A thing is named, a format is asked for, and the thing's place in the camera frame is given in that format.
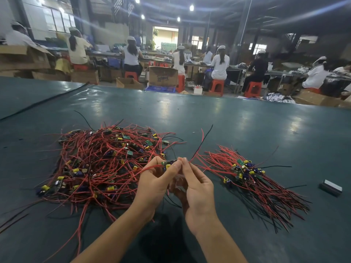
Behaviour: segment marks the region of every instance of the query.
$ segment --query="workbench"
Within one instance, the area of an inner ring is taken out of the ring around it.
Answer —
[[[50,87],[45,87],[35,79],[5,77],[0,77],[0,84],[2,89],[12,88],[14,96],[19,84],[30,86],[28,99],[36,94],[33,87],[52,90],[67,86],[46,81]],[[72,89],[81,86],[73,84]],[[11,100],[0,103],[2,109],[11,105]],[[175,132],[187,141],[174,147],[176,156],[189,159],[201,143],[201,128],[207,132],[213,124],[200,154],[215,151],[220,144],[232,146],[253,163],[269,158],[265,166],[293,166],[266,169],[267,175],[282,186],[307,185],[293,190],[310,197],[311,211],[303,215],[305,221],[293,217],[290,233],[274,233],[269,219],[265,222],[251,211],[253,219],[238,194],[230,193],[218,177],[205,172],[214,183],[219,219],[250,263],[349,262],[351,110],[85,86],[0,121],[1,213],[39,199],[31,188],[46,179],[42,176],[52,173],[59,151],[36,151],[60,149],[56,142],[59,136],[45,134],[88,129],[73,110],[81,112],[94,129],[103,122],[111,125],[124,119],[125,125],[135,123],[158,132]],[[173,159],[172,151],[167,154],[167,159]],[[317,188],[324,179],[343,187],[339,198]],[[174,195],[170,198],[180,204]],[[46,202],[37,204],[28,209],[26,218],[0,234],[0,262],[38,263],[56,252],[76,230],[81,212],[70,217],[67,205],[46,216],[56,207]],[[2,214],[0,223],[13,214]],[[164,202],[154,220],[143,228],[122,262],[206,262],[179,208]],[[99,208],[89,210],[83,223],[83,248],[109,225]],[[77,239],[73,239],[48,262],[69,262],[76,248]]]

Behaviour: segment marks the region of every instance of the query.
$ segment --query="black shirt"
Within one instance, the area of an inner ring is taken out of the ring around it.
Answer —
[[[255,67],[254,75],[263,78],[268,70],[268,61],[263,58],[257,58],[252,62],[248,70],[251,71],[253,67]]]

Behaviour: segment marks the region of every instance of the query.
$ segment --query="yellow capacitor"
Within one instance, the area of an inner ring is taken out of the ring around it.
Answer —
[[[47,191],[50,189],[46,184],[41,187],[42,190]]]

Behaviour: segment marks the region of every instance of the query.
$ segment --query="pile of red wires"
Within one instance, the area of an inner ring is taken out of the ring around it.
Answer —
[[[265,171],[251,161],[242,157],[237,151],[219,146],[216,153],[205,152],[197,155],[202,165],[198,167],[208,170],[222,178],[230,190],[240,190],[249,201],[254,202],[261,214],[272,220],[277,232],[278,225],[287,231],[293,227],[292,215],[304,219],[298,210],[307,213],[309,201],[279,185],[265,174]]]
[[[111,221],[115,221],[112,212],[125,210],[133,202],[140,174],[146,170],[143,167],[155,156],[166,158],[165,150],[172,145],[184,143],[167,140],[178,138],[174,135],[173,132],[158,134],[151,128],[134,124],[124,128],[116,124],[97,131],[77,129],[62,135],[57,168],[50,182],[37,188],[37,194],[60,203],[54,210],[71,204],[73,214],[79,206],[83,207],[78,228],[67,241],[77,235],[77,254],[81,250],[81,228],[88,207],[100,206]],[[174,161],[165,160],[160,167],[166,168]]]

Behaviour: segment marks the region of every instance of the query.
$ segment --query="long dark hair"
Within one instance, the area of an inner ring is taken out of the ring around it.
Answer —
[[[219,53],[219,56],[220,56],[219,64],[222,64],[222,63],[224,63],[225,49],[219,49],[218,53]]]
[[[179,64],[182,66],[185,62],[184,49],[179,49]]]
[[[138,55],[137,43],[135,41],[129,39],[128,40],[127,51],[130,54],[137,56]]]
[[[72,30],[71,31],[71,36],[69,37],[69,47],[71,48],[71,51],[75,51],[76,50],[76,46],[77,46],[77,40],[76,37],[80,37],[81,34],[78,30]]]
[[[317,62],[319,65],[323,65],[323,67],[324,67],[324,70],[325,71],[328,71],[328,63],[326,62],[326,60],[318,60],[318,62]]]

